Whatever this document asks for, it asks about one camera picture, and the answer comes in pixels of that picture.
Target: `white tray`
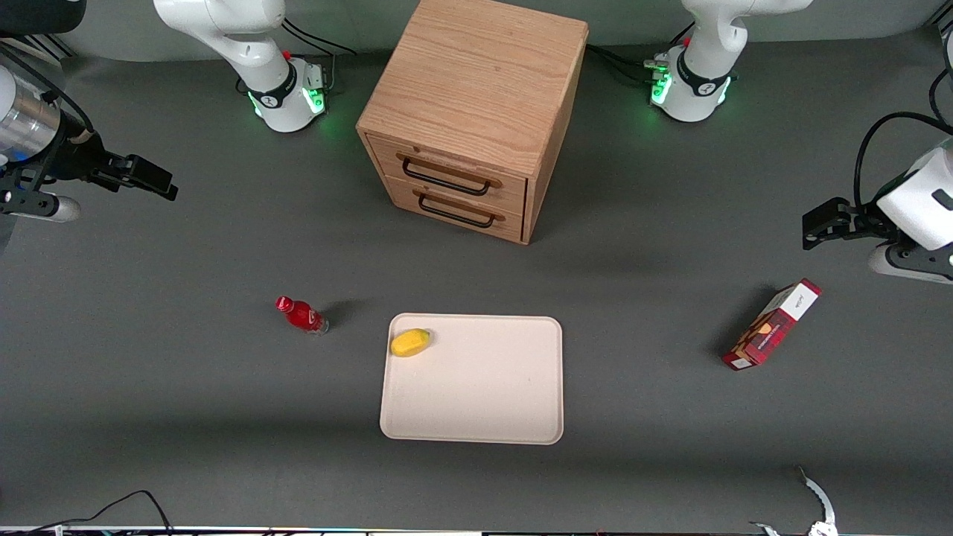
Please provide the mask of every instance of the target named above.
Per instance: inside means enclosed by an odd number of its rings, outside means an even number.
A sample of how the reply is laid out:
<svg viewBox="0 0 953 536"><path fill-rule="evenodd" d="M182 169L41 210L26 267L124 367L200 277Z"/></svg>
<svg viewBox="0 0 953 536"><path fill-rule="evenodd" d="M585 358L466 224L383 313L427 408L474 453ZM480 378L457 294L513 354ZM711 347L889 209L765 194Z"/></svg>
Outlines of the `white tray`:
<svg viewBox="0 0 953 536"><path fill-rule="evenodd" d="M431 344L391 354L413 328ZM562 328L549 317L404 313L387 338L380 429L398 440L553 444L562 437Z"/></svg>

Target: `gray table surface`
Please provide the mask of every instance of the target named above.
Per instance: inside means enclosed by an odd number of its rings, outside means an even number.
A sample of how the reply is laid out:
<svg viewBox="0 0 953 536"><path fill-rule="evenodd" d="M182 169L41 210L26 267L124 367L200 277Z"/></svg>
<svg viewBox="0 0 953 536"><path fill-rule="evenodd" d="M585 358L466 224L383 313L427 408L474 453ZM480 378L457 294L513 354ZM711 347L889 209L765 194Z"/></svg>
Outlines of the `gray table surface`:
<svg viewBox="0 0 953 536"><path fill-rule="evenodd" d="M841 532L949 533L953 290L870 273L875 241L808 253L800 237L802 213L849 194L869 125L927 110L935 31L754 44L698 125L587 55L529 247L390 204L354 130L385 60L342 61L328 115L287 135L221 61L71 66L109 147L168 168L181 194L61 184L82 219L16 223L0 258L0 524L145 487L178 525L803 532L821 508L800 462ZM868 194L939 139L884 129ZM721 364L804 277L824 295L771 361ZM280 294L332 331L293 331ZM406 311L558 319L563 439L385 438L387 325ZM157 519L143 501L103 523Z"/></svg>

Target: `wooden cabinet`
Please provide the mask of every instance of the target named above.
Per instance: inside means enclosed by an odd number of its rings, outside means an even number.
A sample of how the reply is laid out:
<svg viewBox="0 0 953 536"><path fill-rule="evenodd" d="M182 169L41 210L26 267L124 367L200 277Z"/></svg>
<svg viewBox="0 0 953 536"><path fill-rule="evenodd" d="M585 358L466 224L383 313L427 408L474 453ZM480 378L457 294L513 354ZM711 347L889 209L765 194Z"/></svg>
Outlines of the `wooden cabinet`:
<svg viewBox="0 0 953 536"><path fill-rule="evenodd" d="M357 121L394 205L528 244L588 33L491 0L420 0Z"/></svg>

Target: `red bottle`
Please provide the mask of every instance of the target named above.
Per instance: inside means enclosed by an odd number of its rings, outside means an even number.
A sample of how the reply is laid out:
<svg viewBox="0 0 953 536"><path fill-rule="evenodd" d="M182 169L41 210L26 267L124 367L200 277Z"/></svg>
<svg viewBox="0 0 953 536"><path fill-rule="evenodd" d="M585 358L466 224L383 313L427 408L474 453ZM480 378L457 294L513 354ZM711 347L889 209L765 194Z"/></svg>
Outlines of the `red bottle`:
<svg viewBox="0 0 953 536"><path fill-rule="evenodd" d="M308 333L324 335L331 327L327 319L304 301L295 301L287 296L282 296L274 303L274 306L278 308L278 311L285 314L285 318L292 326L303 329Z"/></svg>

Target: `black metal handle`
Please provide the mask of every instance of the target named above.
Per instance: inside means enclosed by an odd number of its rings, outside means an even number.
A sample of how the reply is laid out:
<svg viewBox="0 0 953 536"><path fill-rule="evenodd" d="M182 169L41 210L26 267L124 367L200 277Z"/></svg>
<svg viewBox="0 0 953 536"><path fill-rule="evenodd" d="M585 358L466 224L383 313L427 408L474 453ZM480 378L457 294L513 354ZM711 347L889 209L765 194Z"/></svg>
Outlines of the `black metal handle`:
<svg viewBox="0 0 953 536"><path fill-rule="evenodd" d="M437 216L448 217L449 219L452 219L454 221L459 221L460 223L473 225L474 227L477 227L478 229L489 229L490 226L493 225L494 220L496 220L497 218L496 216L493 216L492 214L490 214L489 221L476 221L475 219L469 219L468 217L457 216L456 214L452 214L447 211L435 209L434 207L428 207L427 205L423 204L423 201L424 199L427 198L427 195L426 194L417 194L417 195L420 196L420 199L417 201L417 205L420 207L420 210L422 210L423 212L429 212L430 214L436 214Z"/></svg>
<svg viewBox="0 0 953 536"><path fill-rule="evenodd" d="M486 193L490 191L489 180L483 183L483 188L480 188L479 190L477 190L474 188L467 188L466 186L460 186L459 184L454 184L453 182L447 182L446 180L441 180L439 178L436 178L435 176L424 175L423 173L411 171L407 168L407 166L409 165L411 165L411 159L404 156L404 165L402 166L404 170L404 174L406 176L410 176L410 177L422 180L424 182L429 182L431 184L442 186L444 188L450 188L451 190L456 190L457 192L462 192L463 194L468 194L470 196L486 196Z"/></svg>

